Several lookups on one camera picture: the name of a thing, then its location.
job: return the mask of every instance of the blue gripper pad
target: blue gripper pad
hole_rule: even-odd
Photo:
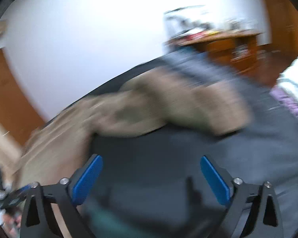
[[[216,196],[217,201],[221,205],[227,206],[230,203],[230,189],[228,185],[225,183],[206,156],[201,158],[200,165],[201,171],[209,183],[214,195]]]
[[[84,203],[102,168],[102,157],[94,154],[82,168],[76,170],[72,175],[68,192],[74,206]]]

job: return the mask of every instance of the dark gray bed sheet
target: dark gray bed sheet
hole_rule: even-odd
[[[254,119],[225,137],[174,125],[137,138],[95,135],[90,153],[102,155],[104,169],[84,206],[94,234],[185,237],[199,223],[205,237],[224,212],[199,166],[202,155],[211,154],[234,177],[274,185],[284,236],[292,237],[298,229],[298,120],[269,89],[184,49],[138,65],[88,95],[118,91],[127,80],[162,65],[199,84],[227,79],[247,100]]]

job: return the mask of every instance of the beige cloth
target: beige cloth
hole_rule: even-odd
[[[117,93],[76,102],[35,131],[15,168],[21,169],[17,186],[54,184],[70,177],[86,162],[94,132],[136,137],[171,122],[222,135],[245,127],[250,118],[247,105],[227,82],[195,86],[158,67],[129,80]],[[60,223],[59,212],[56,218]],[[60,228],[66,232],[64,223]]]

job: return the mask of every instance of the metal screw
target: metal screw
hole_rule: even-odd
[[[39,183],[37,181],[35,181],[31,184],[31,188],[36,188],[38,186],[39,186]]]
[[[69,178],[62,178],[60,180],[60,184],[68,184],[69,181],[70,181]]]
[[[243,180],[241,178],[238,178],[237,177],[237,178],[234,178],[233,182],[236,183],[236,184],[238,184],[238,185],[240,185],[240,184],[243,183]]]
[[[271,187],[272,187],[272,184],[271,184],[270,182],[268,182],[268,181],[266,181],[266,182],[264,183],[264,185],[265,185],[267,188],[271,188]]]

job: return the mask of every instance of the white wall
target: white wall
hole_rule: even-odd
[[[206,4],[216,20],[269,26],[262,0],[16,0],[8,9],[5,53],[21,88],[49,120],[89,91],[163,55],[163,12]]]

